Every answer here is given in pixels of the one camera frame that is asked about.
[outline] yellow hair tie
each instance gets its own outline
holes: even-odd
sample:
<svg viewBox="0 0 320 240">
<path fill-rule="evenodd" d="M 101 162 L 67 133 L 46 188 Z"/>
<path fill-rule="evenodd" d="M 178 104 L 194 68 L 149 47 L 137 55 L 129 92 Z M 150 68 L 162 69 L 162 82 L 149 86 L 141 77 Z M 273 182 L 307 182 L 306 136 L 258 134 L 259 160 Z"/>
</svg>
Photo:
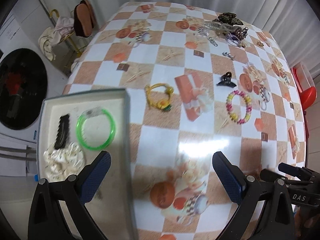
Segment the yellow hair tie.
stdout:
<svg viewBox="0 0 320 240">
<path fill-rule="evenodd" d="M 153 102 L 150 99 L 150 92 L 152 89 L 157 88 L 157 87 L 166 87 L 165 93 L 168 94 L 169 98 L 168 99 L 161 99 L 156 103 Z M 150 107 L 156 107 L 156 108 L 158 108 L 162 111 L 165 111 L 165 112 L 170 111 L 170 109 L 171 109 L 170 100 L 171 100 L 171 96 L 173 94 L 173 87 L 169 86 L 166 83 L 158 83 L 158 84 L 154 84 L 153 86 L 146 85 L 144 90 L 146 92 L 147 102 Z"/>
</svg>

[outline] blue gripper pad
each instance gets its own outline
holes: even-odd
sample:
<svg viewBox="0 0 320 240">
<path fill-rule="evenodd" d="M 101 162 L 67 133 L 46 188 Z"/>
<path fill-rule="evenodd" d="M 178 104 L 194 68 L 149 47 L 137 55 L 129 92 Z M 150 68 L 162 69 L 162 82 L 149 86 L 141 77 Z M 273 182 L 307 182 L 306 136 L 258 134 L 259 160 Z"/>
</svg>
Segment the blue gripper pad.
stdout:
<svg viewBox="0 0 320 240">
<path fill-rule="evenodd" d="M 223 155 L 222 152 L 216 152 L 212 157 L 212 166 L 214 168 L 214 171 L 217 173 L 217 176 L 219 177 L 230 200 L 233 203 L 237 203 L 238 205 L 240 205 L 242 202 L 245 185 L 244 181 L 243 183 L 240 183 L 236 179 L 236 175 L 231 171 L 233 165 L 228 161 L 228 159 Z"/>
<path fill-rule="evenodd" d="M 107 174 L 111 166 L 110 153 L 105 152 L 104 156 L 93 168 L 81 186 L 80 203 L 84 205 L 92 200 L 94 194 L 97 192 L 102 180 Z"/>
</svg>

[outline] white scrunchie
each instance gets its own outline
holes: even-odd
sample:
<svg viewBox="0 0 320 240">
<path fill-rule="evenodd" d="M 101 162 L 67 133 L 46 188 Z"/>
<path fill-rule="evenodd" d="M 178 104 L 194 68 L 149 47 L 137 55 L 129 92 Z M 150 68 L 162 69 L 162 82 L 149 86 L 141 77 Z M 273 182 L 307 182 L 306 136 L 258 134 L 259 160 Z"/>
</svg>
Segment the white scrunchie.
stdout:
<svg viewBox="0 0 320 240">
<path fill-rule="evenodd" d="M 71 174 L 79 174 L 84 167 L 84 155 L 78 144 L 72 142 L 68 148 L 54 149 L 54 144 L 44 152 L 45 174 L 49 182 L 65 180 Z"/>
</svg>

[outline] white tray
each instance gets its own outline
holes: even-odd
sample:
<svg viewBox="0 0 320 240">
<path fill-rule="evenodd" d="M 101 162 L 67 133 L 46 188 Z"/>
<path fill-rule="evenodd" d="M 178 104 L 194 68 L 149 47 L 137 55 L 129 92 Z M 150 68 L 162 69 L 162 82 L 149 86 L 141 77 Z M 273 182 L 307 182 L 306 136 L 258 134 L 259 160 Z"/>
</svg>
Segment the white tray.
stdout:
<svg viewBox="0 0 320 240">
<path fill-rule="evenodd" d="M 45 178 L 43 153 L 55 142 L 60 117 L 69 114 L 69 142 L 77 142 L 76 123 L 86 110 L 102 107 L 116 123 L 116 135 L 106 147 L 111 155 L 111 167 L 102 181 L 101 199 L 93 198 L 85 206 L 109 240 L 138 239 L 132 201 L 129 153 L 129 96 L 125 89 L 86 91 L 46 99 L 42 104 L 37 144 L 38 175 Z M 90 164 L 100 151 L 82 149 L 85 164 Z M 64 202 L 60 201 L 66 221 L 74 235 L 79 233 Z"/>
</svg>

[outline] silver screw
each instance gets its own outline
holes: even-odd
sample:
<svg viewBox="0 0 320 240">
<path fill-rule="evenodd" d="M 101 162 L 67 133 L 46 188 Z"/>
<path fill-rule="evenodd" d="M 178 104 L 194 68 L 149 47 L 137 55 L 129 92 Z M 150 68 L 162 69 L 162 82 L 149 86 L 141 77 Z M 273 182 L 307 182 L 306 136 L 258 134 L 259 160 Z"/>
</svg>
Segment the silver screw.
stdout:
<svg viewBox="0 0 320 240">
<path fill-rule="evenodd" d="M 254 182 L 254 180 L 255 180 L 254 176 L 251 176 L 251 175 L 247 176 L 247 181 Z"/>
<path fill-rule="evenodd" d="M 39 180 L 39 182 L 38 182 L 40 185 L 43 185 L 44 183 L 45 183 L 45 179 L 41 179 L 41 180 Z"/>
<path fill-rule="evenodd" d="M 284 185 L 284 181 L 282 179 L 278 179 L 277 182 L 282 186 Z"/>
<path fill-rule="evenodd" d="M 68 180 L 69 180 L 69 181 L 75 181 L 76 178 L 77 178 L 76 175 L 70 175 L 70 176 L 68 177 Z"/>
</svg>

